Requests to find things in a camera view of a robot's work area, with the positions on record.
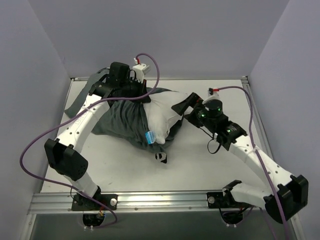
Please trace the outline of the zebra print pillowcase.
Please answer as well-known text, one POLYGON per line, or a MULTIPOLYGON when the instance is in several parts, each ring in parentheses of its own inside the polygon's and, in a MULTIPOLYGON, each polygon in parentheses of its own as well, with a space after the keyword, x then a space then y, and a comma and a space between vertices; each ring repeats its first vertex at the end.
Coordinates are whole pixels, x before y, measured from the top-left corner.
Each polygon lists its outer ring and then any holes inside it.
MULTIPOLYGON (((148 87, 147 92, 154 94, 160 92, 161 89, 171 91, 161 87, 157 87, 155 90, 148 87)), ((175 135, 182 126, 183 118, 170 129, 165 144, 156 143, 154 134, 148 128, 147 116, 143 106, 145 103, 134 103, 129 100, 116 101, 98 120, 92 129, 92 133, 125 139, 134 147, 153 153, 156 160, 167 163, 166 148, 173 142, 175 135)))

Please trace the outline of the white pillow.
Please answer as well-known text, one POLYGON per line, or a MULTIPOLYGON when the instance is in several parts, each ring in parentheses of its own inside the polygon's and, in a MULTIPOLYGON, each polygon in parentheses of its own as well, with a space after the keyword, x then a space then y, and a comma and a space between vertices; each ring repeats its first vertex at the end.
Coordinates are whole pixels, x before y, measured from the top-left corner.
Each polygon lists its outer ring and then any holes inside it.
POLYGON ((164 145, 170 129, 183 117, 172 110, 172 106, 181 103, 189 95, 184 92, 161 89, 149 95, 151 102, 144 103, 149 131, 154 134, 155 142, 164 145))

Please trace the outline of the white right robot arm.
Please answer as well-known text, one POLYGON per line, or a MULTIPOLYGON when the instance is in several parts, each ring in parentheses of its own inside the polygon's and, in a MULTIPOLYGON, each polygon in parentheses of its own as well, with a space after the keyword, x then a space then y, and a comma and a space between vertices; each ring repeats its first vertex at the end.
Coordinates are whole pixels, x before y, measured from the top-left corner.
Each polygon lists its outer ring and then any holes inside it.
POLYGON ((172 110, 193 126, 207 128, 221 147, 243 161, 265 184, 264 188, 259 188, 241 180, 230 182, 222 189, 225 205, 259 207, 282 223, 308 204, 308 180, 303 175, 294 176, 252 143, 250 135, 223 113, 223 103, 217 92, 206 100, 192 93, 173 105, 172 110))

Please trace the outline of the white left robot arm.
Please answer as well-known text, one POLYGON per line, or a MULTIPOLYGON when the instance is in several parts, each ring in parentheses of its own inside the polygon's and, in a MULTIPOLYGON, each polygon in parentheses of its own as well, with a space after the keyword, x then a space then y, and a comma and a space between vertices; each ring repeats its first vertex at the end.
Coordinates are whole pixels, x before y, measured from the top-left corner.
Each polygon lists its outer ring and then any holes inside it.
POLYGON ((141 102, 147 93, 145 74, 149 65, 135 60, 135 65, 113 62, 108 73, 95 82, 85 97, 79 117, 55 140, 44 144, 51 168, 64 176, 83 195, 83 204, 90 210, 100 206, 98 186, 89 176, 88 161, 81 155, 83 145, 100 118, 110 109, 115 98, 133 98, 141 102))

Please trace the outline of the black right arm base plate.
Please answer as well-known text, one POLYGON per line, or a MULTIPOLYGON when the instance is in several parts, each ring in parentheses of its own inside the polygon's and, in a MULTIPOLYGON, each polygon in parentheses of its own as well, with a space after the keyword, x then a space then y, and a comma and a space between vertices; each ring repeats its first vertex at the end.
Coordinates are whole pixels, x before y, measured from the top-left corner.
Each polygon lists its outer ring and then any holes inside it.
POLYGON ((224 195, 223 191, 207 192, 206 200, 209 209, 241 209, 251 207, 248 203, 236 202, 232 196, 224 195))

